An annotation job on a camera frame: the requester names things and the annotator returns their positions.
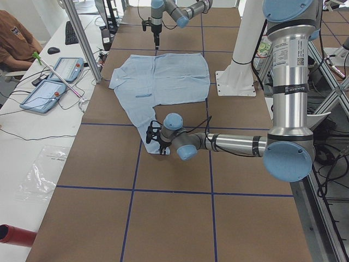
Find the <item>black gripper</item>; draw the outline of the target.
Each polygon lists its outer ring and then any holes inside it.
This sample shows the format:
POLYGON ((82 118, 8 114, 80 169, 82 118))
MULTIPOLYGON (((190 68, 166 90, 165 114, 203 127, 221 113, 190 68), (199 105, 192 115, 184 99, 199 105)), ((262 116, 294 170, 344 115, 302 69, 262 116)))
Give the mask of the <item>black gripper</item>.
POLYGON ((166 149, 170 146, 170 143, 169 142, 166 142, 166 141, 163 141, 161 138, 158 138, 158 142, 159 142, 159 154, 163 154, 163 155, 166 155, 167 151, 166 149))
POLYGON ((160 35, 159 34, 161 33, 161 24, 159 24, 159 25, 151 24, 151 30, 154 34, 155 49, 158 50, 159 45, 160 45, 160 35))

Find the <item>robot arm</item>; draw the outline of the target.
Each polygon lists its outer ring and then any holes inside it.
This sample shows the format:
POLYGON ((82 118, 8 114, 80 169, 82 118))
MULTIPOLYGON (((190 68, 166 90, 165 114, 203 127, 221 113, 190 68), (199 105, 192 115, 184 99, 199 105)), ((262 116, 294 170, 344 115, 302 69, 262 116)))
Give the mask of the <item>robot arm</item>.
POLYGON ((267 37, 273 45, 273 127, 266 137, 189 134, 179 114, 171 113, 148 140, 164 154, 174 147, 182 160, 200 149, 243 157, 261 157, 275 178, 296 182, 309 175, 315 158, 313 133, 307 125, 308 42, 320 29, 321 1, 264 1, 267 37))
POLYGON ((207 13, 212 7, 213 1, 203 0, 196 1, 189 7, 181 9, 175 1, 151 1, 151 16, 150 19, 142 22, 143 30, 150 26, 154 37, 155 49, 160 45, 160 33, 163 24, 163 12, 167 12, 174 20, 176 25, 184 28, 193 17, 201 13, 207 13))

